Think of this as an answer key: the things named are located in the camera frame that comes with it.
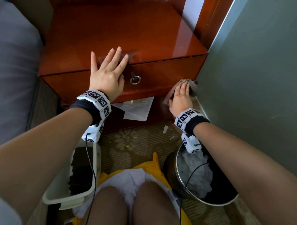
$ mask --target black cable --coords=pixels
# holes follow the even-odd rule
[[[86,224],[88,224],[88,221],[89,221],[89,217],[90,217],[90,213],[91,213],[91,209],[92,209],[92,205],[93,205],[93,202],[94,202],[94,198],[95,198],[95,193],[96,193],[96,186],[97,186],[97,182],[96,182],[96,174],[95,174],[95,171],[92,167],[92,163],[91,163],[91,160],[90,160],[90,157],[89,157],[89,153],[88,153],[88,144],[87,144],[87,136],[90,135],[91,133],[87,133],[86,135],[86,150],[87,150],[87,156],[88,156],[88,159],[89,159],[89,162],[90,162],[90,167],[92,169],[92,172],[93,172],[93,175],[94,175],[94,178],[95,178],[95,189],[94,189],[94,195],[93,195],[93,199],[92,199],[92,203],[91,203],[91,207],[90,207],[90,211],[89,211],[89,214],[88,214],[88,218],[87,218],[87,221],[86,221]]]
[[[193,176],[194,172],[195,172],[199,167],[201,167],[201,166],[203,166],[203,165],[205,165],[205,164],[208,164],[208,162],[203,163],[203,164],[201,164],[200,166],[198,166],[196,169],[194,169],[194,171],[192,172],[191,176],[189,177],[189,179],[188,179],[188,181],[187,181],[187,183],[186,183],[186,185],[185,185],[185,189],[184,189],[184,191],[186,191],[187,185],[188,185],[188,183],[189,183],[191,177]],[[180,207],[179,207],[179,223],[180,223],[180,225],[181,225],[181,206],[182,206],[182,204],[183,204],[183,199],[181,200],[181,205],[180,205]]]

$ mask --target trash can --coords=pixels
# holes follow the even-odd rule
[[[188,188],[185,190],[186,181],[182,181],[177,163],[178,155],[183,151],[187,151],[184,144],[166,158],[163,166],[164,175],[172,187],[173,192],[178,197],[198,200],[212,206],[228,205],[238,197],[238,192],[204,146],[202,146],[201,151],[203,152],[203,155],[208,156],[207,163],[212,170],[212,182],[210,183],[212,191],[208,192],[204,198],[200,199],[193,194],[195,190],[189,190]]]
[[[87,142],[89,151],[91,148],[92,155],[89,152],[90,160],[93,164],[93,169],[95,171],[95,174],[101,173],[101,155],[100,155],[100,146],[97,143],[93,142]],[[85,148],[86,143],[83,139],[80,139],[79,143],[77,144],[76,148]],[[75,150],[73,151],[69,161],[64,164],[58,175],[55,177],[55,179],[52,181],[48,189],[45,191],[42,200],[45,204],[51,205],[51,204],[57,204],[61,203],[61,206],[59,210],[64,209],[70,209],[74,208],[76,206],[81,205],[84,202],[84,199],[87,195],[89,195],[96,187],[97,184],[95,184],[94,176],[92,175],[92,185],[89,190],[71,195],[69,190],[69,177],[73,174],[72,173],[72,161],[73,156],[75,154]]]

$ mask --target yellow cloth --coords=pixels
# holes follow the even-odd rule
[[[166,180],[164,174],[161,171],[161,167],[159,164],[159,157],[157,155],[157,153],[153,153],[153,160],[152,161],[148,161],[148,162],[144,162],[138,166],[135,166],[132,169],[143,169],[144,171],[146,171],[147,173],[153,175],[157,180],[159,180],[160,182],[162,182],[167,188],[169,188],[170,190],[172,190],[172,188],[170,187],[168,181]],[[109,178],[111,178],[112,176],[123,172],[124,169],[122,170],[118,170],[115,171],[109,175],[107,175],[106,173],[101,173],[100,178],[99,178],[99,182],[98,182],[98,186],[101,185],[103,182],[105,182],[106,180],[108,180]],[[80,225],[81,223],[81,218],[75,217],[73,219],[73,224],[74,225]],[[187,217],[187,215],[185,214],[185,212],[183,211],[183,209],[181,210],[181,223],[183,225],[192,225],[191,221],[189,220],[189,218]]]

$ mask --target drawer front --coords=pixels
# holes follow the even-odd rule
[[[114,103],[167,94],[179,80],[195,79],[205,59],[206,56],[196,56],[128,65],[123,72],[123,93]],[[67,103],[75,101],[78,95],[89,89],[90,71],[42,78]]]

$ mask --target hand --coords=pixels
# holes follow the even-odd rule
[[[188,81],[181,84],[179,83],[174,91],[173,101],[169,100],[169,109],[172,115],[177,117],[181,112],[185,111],[188,108],[193,107],[193,103],[190,99],[190,85]]]
[[[121,51],[121,47],[118,47],[113,57],[114,49],[112,48],[99,69],[97,68],[95,53],[92,52],[91,54],[90,90],[95,89],[104,92],[110,102],[115,100],[124,88],[125,81],[122,72],[127,65],[128,55],[125,55],[118,65]]]

